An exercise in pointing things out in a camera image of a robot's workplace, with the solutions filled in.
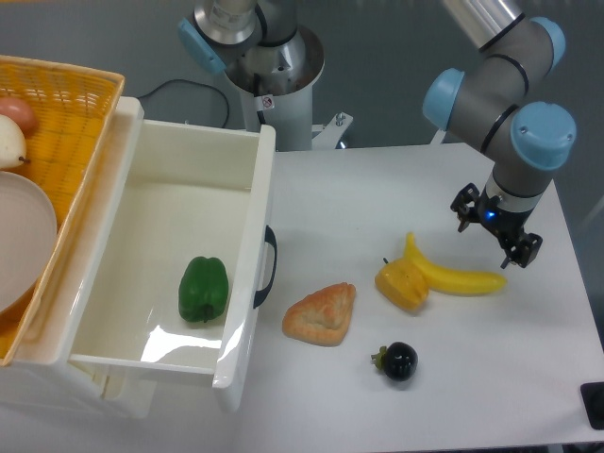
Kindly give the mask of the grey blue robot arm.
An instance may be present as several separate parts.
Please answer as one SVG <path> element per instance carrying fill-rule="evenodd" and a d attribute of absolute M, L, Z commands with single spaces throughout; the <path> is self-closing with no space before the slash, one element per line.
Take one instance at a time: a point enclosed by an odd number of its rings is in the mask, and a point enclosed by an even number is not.
<path fill-rule="evenodd" d="M 503 262 L 525 268 L 543 242 L 525 223 L 577 138 L 566 109 L 526 100 L 562 59 L 565 37 L 556 23 L 527 17 L 513 1 L 443 6 L 482 63 L 469 74 L 451 68 L 438 75 L 425 95 L 423 114 L 494 164 L 483 189 L 466 185 L 450 208 L 460 230 L 482 225 L 504 251 Z"/>

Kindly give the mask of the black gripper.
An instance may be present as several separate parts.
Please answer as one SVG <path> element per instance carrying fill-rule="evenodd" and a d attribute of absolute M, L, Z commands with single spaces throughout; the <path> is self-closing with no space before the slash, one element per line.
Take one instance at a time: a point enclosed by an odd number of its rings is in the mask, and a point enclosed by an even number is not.
<path fill-rule="evenodd" d="M 479 190 L 473 183 L 463 187 L 450 205 L 459 221 L 459 232 L 480 222 L 496 237 L 505 252 L 502 269 L 510 264 L 526 268 L 536 259 L 543 238 L 525 231 L 525 223 L 535 207 L 535 197 L 512 195 L 497 185 L 486 185 L 479 198 Z"/>

